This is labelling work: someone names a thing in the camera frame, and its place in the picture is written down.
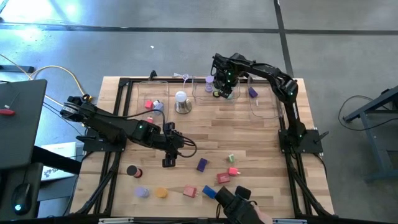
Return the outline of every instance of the transparent bin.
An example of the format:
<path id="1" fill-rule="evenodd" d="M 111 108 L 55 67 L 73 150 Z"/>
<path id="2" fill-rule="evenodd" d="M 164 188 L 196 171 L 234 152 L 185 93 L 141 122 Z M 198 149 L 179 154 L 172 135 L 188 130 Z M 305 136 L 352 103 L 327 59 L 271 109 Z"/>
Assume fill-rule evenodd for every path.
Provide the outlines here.
<path id="1" fill-rule="evenodd" d="M 253 87 L 258 93 L 255 98 L 251 98 L 249 95 L 250 87 Z M 250 101 L 251 118 L 274 119 L 279 117 L 278 101 L 269 83 L 256 83 L 250 76 L 246 94 Z"/>
<path id="2" fill-rule="evenodd" d="M 197 105 L 233 105 L 241 96 L 240 82 L 233 88 L 228 99 L 223 97 L 214 97 L 212 92 L 207 92 L 206 77 L 192 77 L 192 96 Z"/>
<path id="3" fill-rule="evenodd" d="M 151 100 L 151 102 L 159 100 L 164 105 L 163 113 L 165 115 L 165 122 L 167 122 L 167 118 L 169 117 L 169 90 L 169 83 L 166 81 L 140 82 L 138 84 L 137 113 L 148 111 L 148 109 L 145 108 L 147 100 Z M 139 115 L 136 119 L 146 120 L 149 117 L 154 120 L 154 124 L 162 126 L 163 116 L 162 114 L 156 113 L 156 111 Z"/>

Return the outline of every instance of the blue block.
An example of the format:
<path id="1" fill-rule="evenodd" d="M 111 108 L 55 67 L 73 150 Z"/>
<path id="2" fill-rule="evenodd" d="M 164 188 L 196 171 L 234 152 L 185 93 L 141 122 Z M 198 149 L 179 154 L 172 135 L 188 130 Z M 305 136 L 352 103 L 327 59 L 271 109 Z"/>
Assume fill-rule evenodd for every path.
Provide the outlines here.
<path id="1" fill-rule="evenodd" d="M 158 103 L 158 104 L 156 104 L 156 106 L 155 106 L 154 109 L 155 109 L 155 110 L 161 110 L 161 111 L 163 111 L 163 109 L 164 109 L 164 104 L 163 104 L 163 103 Z M 159 112 L 159 111 L 154 111 L 154 113 L 155 113 L 156 115 L 160 115 L 160 112 Z"/>
<path id="2" fill-rule="evenodd" d="M 213 189 L 211 189 L 209 186 L 205 186 L 205 188 L 202 190 L 203 193 L 205 193 L 209 198 L 214 199 L 216 197 L 217 192 Z"/>
<path id="3" fill-rule="evenodd" d="M 253 87 L 249 88 L 249 95 L 251 98 L 255 98 L 256 96 L 258 96 L 259 94 L 254 90 Z"/>
<path id="4" fill-rule="evenodd" d="M 197 167 L 197 170 L 200 172 L 203 172 L 205 170 L 205 167 L 207 165 L 207 160 L 204 158 L 201 158 Z"/>

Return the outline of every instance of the yellow cable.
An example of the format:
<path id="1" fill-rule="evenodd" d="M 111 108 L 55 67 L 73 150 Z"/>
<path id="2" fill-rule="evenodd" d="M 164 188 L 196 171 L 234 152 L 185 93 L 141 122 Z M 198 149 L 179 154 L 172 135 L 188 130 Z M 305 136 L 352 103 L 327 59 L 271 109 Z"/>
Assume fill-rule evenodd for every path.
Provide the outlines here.
<path id="1" fill-rule="evenodd" d="M 23 73 L 25 73 L 25 75 L 28 76 L 28 79 L 29 79 L 29 80 L 34 80 L 35 75 L 37 75 L 40 71 L 42 71 L 42 70 L 44 70 L 44 69 L 46 69 L 46 68 L 59 68 L 59 69 L 62 69 L 62 70 L 66 71 L 69 75 L 71 75 L 71 76 L 73 77 L 73 79 L 75 80 L 75 82 L 76 82 L 76 84 L 77 84 L 77 87 L 79 88 L 81 94 L 82 94 L 82 95 L 85 94 L 85 92 L 83 91 L 83 89 L 82 89 L 82 87 L 81 87 L 79 81 L 77 80 L 76 76 L 75 76 L 71 71 L 67 70 L 66 68 L 63 68 L 63 67 L 57 66 L 57 65 L 49 65 L 49 66 L 42 67 L 42 68 L 36 70 L 34 73 L 32 73 L 32 74 L 29 75 L 29 74 L 28 74 L 25 70 L 23 70 L 19 65 L 17 65 L 17 64 L 16 64 L 15 62 L 13 62 L 12 60 L 8 59 L 8 58 L 7 58 L 6 56 L 4 56 L 3 54 L 0 54 L 0 56 L 2 56 L 3 58 L 5 58 L 7 61 L 13 63 L 17 68 L 19 68 L 19 70 L 21 70 Z M 46 97 L 47 99 L 51 100 L 52 102 L 54 102 L 54 103 L 56 103 L 56 104 L 58 104 L 58 105 L 60 105 L 60 106 L 63 106 L 63 105 L 62 105 L 60 102 L 58 102 L 57 100 L 55 100 L 55 99 L 53 99 L 53 98 L 51 98 L 51 97 L 49 97 L 49 96 L 47 96 L 47 95 L 45 95 L 45 97 Z"/>

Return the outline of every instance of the computer mouse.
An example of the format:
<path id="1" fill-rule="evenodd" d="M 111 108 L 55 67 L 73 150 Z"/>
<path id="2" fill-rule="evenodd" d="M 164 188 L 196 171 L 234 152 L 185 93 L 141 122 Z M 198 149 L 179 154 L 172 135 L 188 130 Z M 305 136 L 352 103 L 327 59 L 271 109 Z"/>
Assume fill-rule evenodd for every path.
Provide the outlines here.
<path id="1" fill-rule="evenodd" d="M 20 184 L 12 193 L 11 206 L 17 215 L 25 215 L 32 205 L 30 184 Z"/>

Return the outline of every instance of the wooden table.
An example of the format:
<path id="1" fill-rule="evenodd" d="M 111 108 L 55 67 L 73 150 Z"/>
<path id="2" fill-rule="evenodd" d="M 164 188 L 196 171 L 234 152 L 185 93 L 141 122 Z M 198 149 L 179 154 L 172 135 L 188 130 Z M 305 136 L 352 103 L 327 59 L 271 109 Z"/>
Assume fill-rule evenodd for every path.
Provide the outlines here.
<path id="1" fill-rule="evenodd" d="M 113 112 L 120 77 L 104 77 L 99 93 L 98 107 Z M 298 110 L 307 128 L 313 128 L 313 120 L 305 91 L 304 81 L 299 78 L 297 97 Z M 259 106 L 252 103 L 258 118 L 250 109 L 246 84 L 240 87 L 241 95 L 234 105 L 214 103 L 195 104 L 192 97 L 192 84 L 185 85 L 188 98 L 193 101 L 189 114 L 178 114 L 174 110 L 175 93 L 182 88 L 181 83 L 170 83 L 169 121 L 176 129 L 192 138 L 198 145 L 198 152 L 191 158 L 178 157 L 177 166 L 162 168 L 164 152 L 138 146 L 128 142 L 122 153 L 118 172 L 118 181 L 114 195 L 112 216 L 114 217 L 215 217 L 217 202 L 204 195 L 205 185 L 219 190 L 216 174 L 226 172 L 228 167 L 237 167 L 240 175 L 232 177 L 225 186 L 233 193 L 236 186 L 242 185 L 252 191 L 251 200 L 255 200 L 260 209 L 272 217 L 293 217 L 292 199 L 285 158 L 280 153 L 277 130 L 274 95 L 269 85 L 256 85 L 259 92 Z M 124 108 L 126 91 L 121 100 L 120 113 Z M 136 113 L 138 89 L 134 85 L 130 101 L 129 114 Z M 189 154 L 192 149 L 181 150 Z M 230 164 L 226 158 L 234 154 L 236 161 Z M 98 185 L 104 153 L 95 152 L 82 164 L 80 176 L 73 198 L 71 212 L 77 211 L 88 200 Z M 321 162 L 313 155 L 304 154 L 303 164 L 307 184 L 318 201 L 327 211 L 333 213 L 328 183 Z M 209 160 L 203 173 L 196 170 L 200 158 Z M 144 175 L 135 179 L 126 174 L 129 165 L 137 165 Z M 198 196 L 190 198 L 182 194 L 185 185 L 198 188 Z M 143 186 L 151 191 L 149 198 L 134 196 L 134 188 Z M 165 187 L 169 196 L 157 198 L 153 190 Z M 108 187 L 104 191 L 102 209 L 106 205 Z M 301 191 L 298 190 L 300 207 L 304 211 Z"/>

